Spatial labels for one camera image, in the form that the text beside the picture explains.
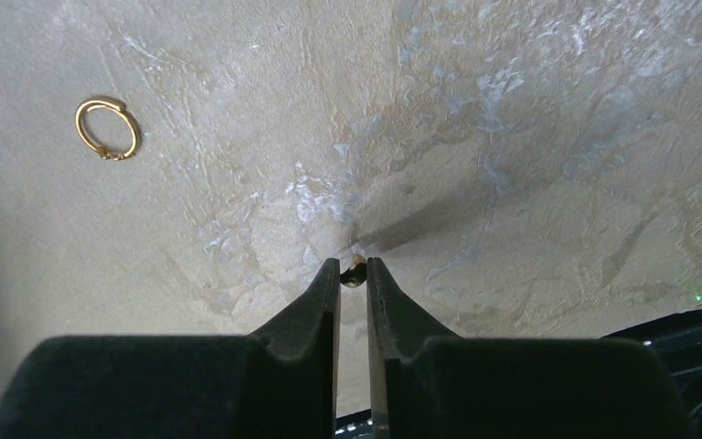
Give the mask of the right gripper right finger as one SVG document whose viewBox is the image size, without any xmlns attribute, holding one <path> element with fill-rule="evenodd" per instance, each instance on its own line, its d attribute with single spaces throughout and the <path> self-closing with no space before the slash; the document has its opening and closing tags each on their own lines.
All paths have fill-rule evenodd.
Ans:
<svg viewBox="0 0 702 439">
<path fill-rule="evenodd" d="M 367 262 L 376 438 L 693 438 L 664 364 L 621 338 L 460 337 Z"/>
</svg>

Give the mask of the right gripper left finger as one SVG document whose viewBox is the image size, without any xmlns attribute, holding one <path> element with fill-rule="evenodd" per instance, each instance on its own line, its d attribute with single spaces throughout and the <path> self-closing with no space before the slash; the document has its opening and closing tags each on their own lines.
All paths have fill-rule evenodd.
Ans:
<svg viewBox="0 0 702 439">
<path fill-rule="evenodd" d="M 0 438 L 331 438 L 340 266 L 247 335 L 65 336 L 0 400 Z"/>
</svg>

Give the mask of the small gold earring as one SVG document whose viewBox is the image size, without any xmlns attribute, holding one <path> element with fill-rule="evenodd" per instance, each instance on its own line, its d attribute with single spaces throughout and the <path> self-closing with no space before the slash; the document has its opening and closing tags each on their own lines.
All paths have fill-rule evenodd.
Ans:
<svg viewBox="0 0 702 439">
<path fill-rule="evenodd" d="M 340 274 L 340 283 L 348 288 L 357 288 L 366 280 L 367 259 L 362 255 L 355 254 L 347 270 Z"/>
</svg>

